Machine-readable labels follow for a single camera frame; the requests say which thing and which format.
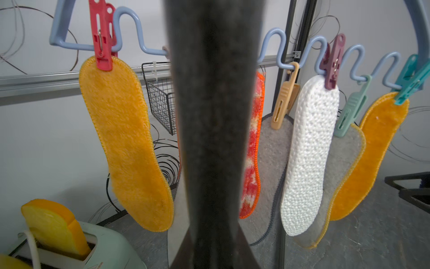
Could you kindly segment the black garment rack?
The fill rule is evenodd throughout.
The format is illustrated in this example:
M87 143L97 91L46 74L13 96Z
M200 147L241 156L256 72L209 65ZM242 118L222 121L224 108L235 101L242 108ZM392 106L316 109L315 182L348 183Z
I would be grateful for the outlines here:
M165 1L188 199L175 269L256 269L239 225L264 1Z

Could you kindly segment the grey felt yellow-edged insole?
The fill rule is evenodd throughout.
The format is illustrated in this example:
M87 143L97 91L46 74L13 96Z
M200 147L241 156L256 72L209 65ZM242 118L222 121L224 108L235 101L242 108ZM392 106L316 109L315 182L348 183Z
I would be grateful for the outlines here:
M343 137L333 137L323 181L323 196L318 214L310 227L293 237L295 243L304 249L317 247L330 223L336 196L349 178L366 147L362 130L351 124Z

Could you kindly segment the orange fuzzy insole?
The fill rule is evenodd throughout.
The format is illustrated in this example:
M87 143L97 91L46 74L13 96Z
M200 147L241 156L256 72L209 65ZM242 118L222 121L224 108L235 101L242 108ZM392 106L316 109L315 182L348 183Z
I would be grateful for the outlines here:
M409 112L408 100L395 104L397 95L383 95L365 113L359 126L366 139L365 151L334 200L331 221L348 216L374 186L387 149Z
M82 64L81 94L119 203L144 229L165 232L174 220L174 201L156 159L142 85L125 62L112 61L111 71L98 69L95 57Z

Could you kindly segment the light blue clip hanger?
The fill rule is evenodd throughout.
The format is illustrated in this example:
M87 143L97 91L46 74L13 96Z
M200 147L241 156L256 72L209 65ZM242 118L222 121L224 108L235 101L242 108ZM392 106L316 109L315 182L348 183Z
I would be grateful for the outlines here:
M79 43L66 42L66 36L69 30L69 24L70 24L74 5L75 5L74 1L57 2L53 24L50 32L50 37L49 37L49 43L52 46L62 47L66 49L86 50L86 51L94 52L93 42L92 44L79 44ZM417 37L417 43L418 43L418 53L417 53L418 67L417 68L419 69L427 61L430 60L430 19L426 11L426 5L424 1L405 1L405 5L409 11L412 23L414 25L415 34ZM151 49L146 47L144 43L144 38L143 38L141 20L133 10L127 7L119 7L115 9L115 12L113 15L113 28L115 30L115 36L116 36L116 45L112 47L113 52L120 51L123 46L122 33L119 25L120 17L123 15L128 15L134 20L135 26L137 29L138 42L143 52L145 52L146 54L151 54L156 56L169 57L170 53L166 48ZM311 48L315 43L320 43L320 54L316 60L315 72L319 75L325 75L326 71L320 69L320 63L325 55L327 45L329 44L329 42L322 36L316 36L311 38L310 41L307 43L305 49L299 52L300 66L303 67L305 65L306 60L311 51ZM365 53L364 46L357 44L348 49L344 49L344 55L343 55L342 63L340 65L340 69L344 66L346 60L349 58L349 56L352 54L354 50L357 50L359 52L359 55L350 71L350 78L357 82L365 82L366 78L364 76L358 76L356 74L356 70L364 58L364 53ZM384 56L374 68L371 76L376 77L376 75L381 70L383 64L390 57L392 57L394 60L393 60L393 64L390 66L387 73L384 75L383 85L391 88L391 90L392 88L401 89L400 86L396 85L395 83L391 83L389 81L393 73L393 70L397 67L400 61L400 53L398 52L392 52Z

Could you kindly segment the red white patterned insole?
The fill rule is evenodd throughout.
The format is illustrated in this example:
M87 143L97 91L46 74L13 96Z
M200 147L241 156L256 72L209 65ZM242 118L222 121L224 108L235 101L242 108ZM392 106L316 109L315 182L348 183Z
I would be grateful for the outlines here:
M253 213L260 195L261 183L258 170L258 149L264 109L264 95L265 77L262 73L257 72L245 160L244 186L239 213L239 218L241 219L246 219Z

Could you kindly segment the tan clothespin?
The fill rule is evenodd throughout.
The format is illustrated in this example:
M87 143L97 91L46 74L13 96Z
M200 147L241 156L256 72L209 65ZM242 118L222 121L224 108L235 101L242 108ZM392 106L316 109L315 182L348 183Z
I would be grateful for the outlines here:
M292 62L292 66L294 67L294 69L291 71L290 79L282 84L275 104L275 110L273 112L271 122L271 127L274 130L279 130L282 126L282 122L286 114L286 110L288 108L288 104L290 102L290 98L294 88L300 88L300 86L296 84L300 65L298 62Z

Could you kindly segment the white knitted insole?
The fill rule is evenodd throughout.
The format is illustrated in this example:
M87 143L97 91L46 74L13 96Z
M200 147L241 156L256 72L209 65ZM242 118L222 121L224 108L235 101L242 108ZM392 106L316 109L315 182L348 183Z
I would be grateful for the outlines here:
M310 78L299 94L280 213L284 231L298 236L314 222L339 106L339 89L325 78Z

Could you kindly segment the purple clothespin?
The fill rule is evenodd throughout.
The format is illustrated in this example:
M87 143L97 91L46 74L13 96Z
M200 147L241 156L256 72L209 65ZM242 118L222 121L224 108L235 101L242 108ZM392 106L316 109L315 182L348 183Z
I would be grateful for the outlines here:
M320 69L325 70L325 88L333 90L337 86L339 69L344 55L344 47L346 44L346 36L338 34L333 45L327 45L325 55L320 63Z

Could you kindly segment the mint green clothespin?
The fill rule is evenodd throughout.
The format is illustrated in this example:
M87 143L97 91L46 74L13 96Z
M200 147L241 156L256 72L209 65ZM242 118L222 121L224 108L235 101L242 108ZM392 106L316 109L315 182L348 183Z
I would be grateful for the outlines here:
M346 105L336 123L334 135L336 137L344 137L352 123L355 122L358 113L363 108L367 100L367 91L372 81L371 75L365 75L366 81L360 91L351 93L347 99Z

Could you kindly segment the mint green toaster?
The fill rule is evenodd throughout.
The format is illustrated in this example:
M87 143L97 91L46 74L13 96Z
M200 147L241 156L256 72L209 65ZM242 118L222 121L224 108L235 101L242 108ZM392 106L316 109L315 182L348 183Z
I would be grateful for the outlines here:
M30 229L20 233L11 252L3 254L27 263L32 269L144 269L146 265L121 234L102 226L78 222L91 248L85 260L43 247Z

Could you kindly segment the red clothespin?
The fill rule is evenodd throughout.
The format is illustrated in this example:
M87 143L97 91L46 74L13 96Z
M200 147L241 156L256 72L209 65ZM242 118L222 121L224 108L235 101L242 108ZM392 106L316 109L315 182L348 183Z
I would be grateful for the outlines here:
M88 3L96 66L102 71L111 71L113 69L112 58L118 56L117 52L112 51L112 47L116 45L113 28L115 7L103 0L89 0Z

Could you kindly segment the teal clothespin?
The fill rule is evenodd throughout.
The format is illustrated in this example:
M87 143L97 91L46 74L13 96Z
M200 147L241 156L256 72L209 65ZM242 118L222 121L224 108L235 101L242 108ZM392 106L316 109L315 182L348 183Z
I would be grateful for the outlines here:
M425 80L430 75L430 61L427 61L421 68L418 67L418 55L411 55L403 69L401 70L395 84L401 89L392 88L392 91L397 91L395 96L395 105L402 105L411 95L419 90Z

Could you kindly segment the yellow toast slice leaning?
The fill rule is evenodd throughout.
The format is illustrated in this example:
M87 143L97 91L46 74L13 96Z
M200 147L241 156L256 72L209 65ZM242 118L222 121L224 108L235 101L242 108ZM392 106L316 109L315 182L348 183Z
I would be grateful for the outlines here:
M14 257L1 255L0 269L32 269L32 267Z

